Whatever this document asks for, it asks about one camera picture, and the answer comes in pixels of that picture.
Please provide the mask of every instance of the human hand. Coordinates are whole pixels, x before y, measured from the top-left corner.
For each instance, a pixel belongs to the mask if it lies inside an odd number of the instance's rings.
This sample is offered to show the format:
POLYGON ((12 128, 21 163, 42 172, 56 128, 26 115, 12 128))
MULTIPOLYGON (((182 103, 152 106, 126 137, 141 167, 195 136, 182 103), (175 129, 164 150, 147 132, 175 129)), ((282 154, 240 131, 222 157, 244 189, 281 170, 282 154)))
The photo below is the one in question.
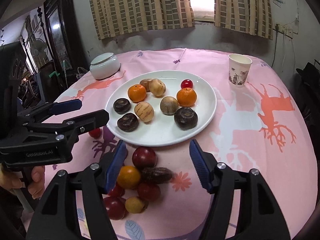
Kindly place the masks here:
MULTIPOLYGON (((28 191, 34 199, 41 197, 44 192, 44 171, 44 166, 37 166, 32 169, 33 182, 28 186, 28 191)), ((4 171, 1 165, 0 186, 11 192, 14 188, 21 188, 22 183, 16 174, 4 171)))

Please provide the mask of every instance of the paper cup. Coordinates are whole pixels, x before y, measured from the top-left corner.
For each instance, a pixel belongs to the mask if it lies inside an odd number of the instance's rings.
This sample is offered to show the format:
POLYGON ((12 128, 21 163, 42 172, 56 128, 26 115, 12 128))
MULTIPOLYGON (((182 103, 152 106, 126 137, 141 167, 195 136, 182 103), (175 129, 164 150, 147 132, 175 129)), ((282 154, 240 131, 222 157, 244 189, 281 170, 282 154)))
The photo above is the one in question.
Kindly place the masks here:
POLYGON ((247 79, 252 60, 241 54, 229 54, 229 82, 243 87, 247 79))

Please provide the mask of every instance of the white plate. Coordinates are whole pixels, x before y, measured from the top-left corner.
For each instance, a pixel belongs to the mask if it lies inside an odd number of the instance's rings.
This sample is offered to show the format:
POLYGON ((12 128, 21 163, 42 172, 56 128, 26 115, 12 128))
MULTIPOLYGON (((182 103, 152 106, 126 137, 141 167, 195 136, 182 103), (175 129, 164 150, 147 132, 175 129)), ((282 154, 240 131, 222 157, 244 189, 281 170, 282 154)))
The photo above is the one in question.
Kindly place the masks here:
MULTIPOLYGON (((131 102, 131 109, 128 113, 134 113, 135 103, 131 102)), ((217 97, 213 88, 207 81, 194 74, 177 71, 177 70, 163 70, 155 71, 137 76, 126 83, 122 84, 113 92, 109 98, 106 106, 106 111, 109 113, 109 122, 107 127, 118 138, 125 142, 137 146, 167 146, 185 141, 196 134, 200 133, 212 120, 217 108, 217 97), (128 98, 129 87, 139 84, 145 78, 158 78, 166 85, 166 92, 163 97, 176 97, 180 90, 180 84, 185 79, 190 79, 193 82, 193 89, 197 93, 197 101, 191 108, 196 111, 198 115, 198 124, 195 128, 189 130, 181 130, 174 122, 173 115, 164 115, 160 110, 160 102, 162 98, 155 98, 149 92, 145 101, 150 103, 155 111, 153 120, 145 124, 139 120, 139 126, 135 131, 124 132, 117 126, 117 121, 123 114, 117 114, 113 109, 113 103, 118 98, 128 98)))

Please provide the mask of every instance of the blue leaf pattern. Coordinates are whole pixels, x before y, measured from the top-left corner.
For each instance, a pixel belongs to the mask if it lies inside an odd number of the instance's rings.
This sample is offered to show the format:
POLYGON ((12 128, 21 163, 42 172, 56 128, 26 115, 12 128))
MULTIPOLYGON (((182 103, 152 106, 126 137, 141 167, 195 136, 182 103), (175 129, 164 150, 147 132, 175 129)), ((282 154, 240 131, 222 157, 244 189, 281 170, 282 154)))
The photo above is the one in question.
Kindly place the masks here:
POLYGON ((132 240, 145 240, 142 228, 134 221, 127 220, 124 224, 125 231, 132 240))
POLYGON ((84 212, 81 208, 77 208, 78 218, 83 220, 84 212))

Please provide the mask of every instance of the pink tablecloth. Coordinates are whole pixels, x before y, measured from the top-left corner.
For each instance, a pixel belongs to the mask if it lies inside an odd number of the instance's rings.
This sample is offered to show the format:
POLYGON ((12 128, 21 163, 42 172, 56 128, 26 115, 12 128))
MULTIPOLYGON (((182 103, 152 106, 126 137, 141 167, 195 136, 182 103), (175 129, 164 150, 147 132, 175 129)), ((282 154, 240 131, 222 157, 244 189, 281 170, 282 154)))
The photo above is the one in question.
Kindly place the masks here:
MULTIPOLYGON (((291 237, 313 212, 317 195, 317 165, 304 120, 276 73, 261 59, 253 60, 247 83, 232 90, 228 84, 228 53, 193 49, 132 51, 118 55, 121 68, 111 78, 96 81, 90 73, 65 91, 58 101, 80 98, 81 110, 52 117, 47 122, 103 109, 113 91, 127 80, 156 70, 182 70, 209 82, 218 97, 213 121, 196 136, 204 151, 230 167, 249 171, 258 168, 273 191, 291 237)), ((46 184, 58 170, 80 171, 97 162, 102 153, 115 147, 118 139, 106 127, 103 137, 88 134, 75 144, 70 163, 46 168, 46 184)), ((175 179, 161 185, 162 197, 142 214, 130 214, 113 221, 119 239, 196 240, 210 205, 210 195, 202 189, 188 153, 189 140, 155 148, 158 166, 175 172, 175 179)), ((134 146, 128 146, 125 164, 131 165, 134 146)), ((125 197, 136 195, 126 191, 125 197)), ((236 192, 227 236, 235 233, 240 194, 236 192)), ((81 193, 77 195, 81 230, 88 237, 81 193)))

